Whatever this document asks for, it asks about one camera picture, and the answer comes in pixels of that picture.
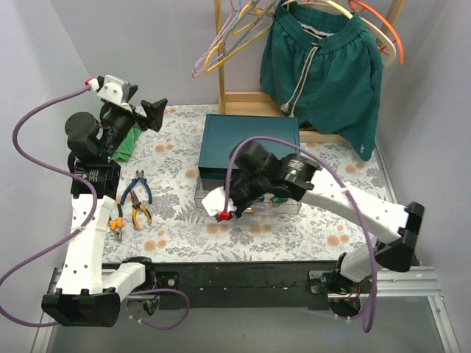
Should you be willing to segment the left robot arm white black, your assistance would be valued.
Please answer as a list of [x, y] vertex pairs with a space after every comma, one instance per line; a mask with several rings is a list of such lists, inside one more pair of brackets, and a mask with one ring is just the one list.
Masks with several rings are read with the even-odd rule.
[[72, 182], [76, 213], [71, 228], [79, 233], [68, 242], [54, 292], [44, 295], [41, 302], [45, 313], [67, 327], [112, 327], [129, 293], [136, 289], [148, 294], [157, 284], [149, 268], [152, 261], [145, 257], [124, 260], [103, 279], [102, 255], [121, 172], [111, 158], [135, 125], [142, 130], [160, 130], [167, 101], [142, 101], [144, 113], [140, 114], [129, 103], [137, 85], [111, 75], [90, 83], [104, 103], [99, 117], [74, 113], [65, 123], [65, 133], [71, 151], [70, 172], [90, 182], [96, 191], [91, 193], [81, 182]]

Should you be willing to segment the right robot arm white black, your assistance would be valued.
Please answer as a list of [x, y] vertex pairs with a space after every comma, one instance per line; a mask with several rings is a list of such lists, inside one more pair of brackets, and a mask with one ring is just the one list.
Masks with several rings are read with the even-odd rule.
[[395, 204], [344, 184], [326, 166], [305, 152], [278, 159], [254, 138], [238, 144], [230, 154], [237, 178], [226, 176], [223, 207], [239, 218], [255, 200], [270, 193], [328, 210], [367, 228], [366, 245], [339, 256], [334, 269], [315, 279], [330, 292], [350, 292], [374, 270], [405, 273], [414, 257], [425, 208], [418, 202]]

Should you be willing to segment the small green screwdriver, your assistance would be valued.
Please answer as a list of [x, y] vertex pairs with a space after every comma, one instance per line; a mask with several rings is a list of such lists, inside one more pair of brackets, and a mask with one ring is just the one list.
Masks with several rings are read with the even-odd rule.
[[278, 205], [285, 204], [288, 201], [288, 198], [283, 198], [279, 196], [272, 196], [269, 199], [269, 204], [273, 207], [277, 207]]

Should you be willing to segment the blue handled cutters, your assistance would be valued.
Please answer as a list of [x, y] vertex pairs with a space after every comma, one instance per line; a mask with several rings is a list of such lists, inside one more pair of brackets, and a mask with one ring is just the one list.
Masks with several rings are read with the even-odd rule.
[[152, 192], [151, 192], [151, 189], [149, 187], [149, 184], [147, 182], [147, 178], [144, 176], [144, 171], [141, 170], [137, 170], [136, 173], [135, 173], [135, 177], [132, 178], [131, 180], [131, 183], [128, 184], [128, 186], [125, 188], [122, 196], [121, 196], [121, 199], [119, 201], [119, 204], [120, 205], [124, 205], [125, 201], [126, 201], [126, 198], [128, 197], [128, 195], [130, 194], [130, 192], [133, 190], [133, 188], [138, 184], [138, 183], [141, 183], [146, 192], [147, 192], [147, 196], [148, 196], [148, 202], [150, 204], [152, 204]]

